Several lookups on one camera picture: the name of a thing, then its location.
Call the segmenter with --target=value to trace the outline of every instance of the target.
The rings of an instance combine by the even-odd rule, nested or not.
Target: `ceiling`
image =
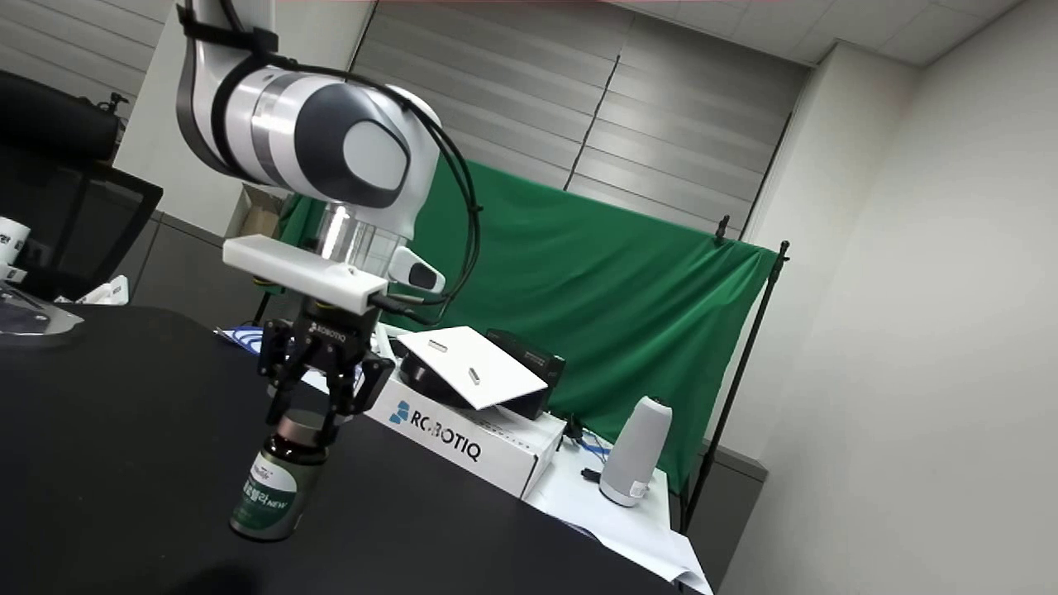
[[[1019,0],[607,0],[708,36],[817,65],[852,43],[925,65]]]

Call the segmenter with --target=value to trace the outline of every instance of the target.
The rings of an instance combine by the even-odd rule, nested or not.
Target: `table surface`
[[[0,387],[0,592],[670,592],[371,420],[344,427],[294,539],[236,539],[264,383],[176,315],[0,350]]]

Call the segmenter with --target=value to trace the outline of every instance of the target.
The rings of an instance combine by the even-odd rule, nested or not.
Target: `white box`
[[[565,431],[557,418],[543,415],[540,420],[524,420],[501,406],[467,418],[411,391],[395,375],[368,418],[517,501],[524,501],[529,485],[551,464]]]

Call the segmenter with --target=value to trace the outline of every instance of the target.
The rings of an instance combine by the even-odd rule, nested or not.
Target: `white paper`
[[[108,307],[121,307],[130,303],[130,278],[114,274],[112,280],[91,287],[86,297],[79,297],[75,303],[108,303]]]
[[[545,383],[471,328],[404,335],[400,345],[436,372],[471,410],[486,410]]]
[[[630,559],[664,581],[683,581],[687,590],[711,595],[695,547],[683,536],[636,515],[636,509],[607,502],[598,491],[590,501],[545,501],[533,507],[590,534],[605,548]]]

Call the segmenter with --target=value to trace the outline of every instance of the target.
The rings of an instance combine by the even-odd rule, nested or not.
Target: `green backdrop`
[[[704,427],[774,253],[471,164],[481,253],[444,325],[510,332],[565,356],[547,406],[616,440],[637,397],[673,410],[660,470],[697,470]],[[414,248],[453,274],[467,216],[439,164]]]

